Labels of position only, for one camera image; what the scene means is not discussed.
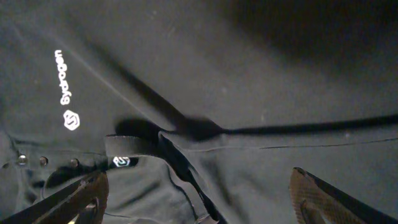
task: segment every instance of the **snap button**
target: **snap button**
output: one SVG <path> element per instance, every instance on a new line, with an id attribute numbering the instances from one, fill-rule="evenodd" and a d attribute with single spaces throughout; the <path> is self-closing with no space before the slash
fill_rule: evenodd
<path id="1" fill-rule="evenodd" d="M 27 164 L 27 158 L 26 158 L 25 155 L 20 155 L 20 156 L 18 157 L 18 164 L 21 165 L 21 166 Z"/>
<path id="2" fill-rule="evenodd" d="M 44 156 L 40 157 L 40 166 L 45 167 L 48 163 L 49 160 L 46 157 Z"/>
<path id="3" fill-rule="evenodd" d="M 73 168 L 76 168 L 79 166 L 79 160 L 78 159 L 71 159 L 70 160 L 70 166 Z"/>

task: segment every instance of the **button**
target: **button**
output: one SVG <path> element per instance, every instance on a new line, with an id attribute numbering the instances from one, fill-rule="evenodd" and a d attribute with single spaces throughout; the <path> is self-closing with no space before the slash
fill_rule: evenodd
<path id="1" fill-rule="evenodd" d="M 79 166 L 79 160 L 77 160 L 77 159 L 71 159 L 71 160 L 70 160 L 70 166 L 73 167 L 73 168 L 78 167 L 78 166 Z"/>
<path id="2" fill-rule="evenodd" d="M 48 163 L 49 160 L 46 157 L 44 156 L 40 157 L 40 166 L 45 167 Z"/>
<path id="3" fill-rule="evenodd" d="M 21 166 L 27 164 L 27 158 L 26 158 L 25 155 L 20 155 L 20 156 L 18 157 L 18 164 L 21 165 Z"/>

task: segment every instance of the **clothing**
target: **clothing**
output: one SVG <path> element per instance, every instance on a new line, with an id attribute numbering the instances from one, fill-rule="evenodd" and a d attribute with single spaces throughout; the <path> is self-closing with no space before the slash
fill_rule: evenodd
<path id="1" fill-rule="evenodd" d="M 3 1 L 0 218 L 108 169 L 115 133 L 173 149 L 227 223 L 295 223 L 293 167 L 398 218 L 396 9 Z M 168 169 L 145 157 L 107 171 L 104 222 L 193 223 Z"/>

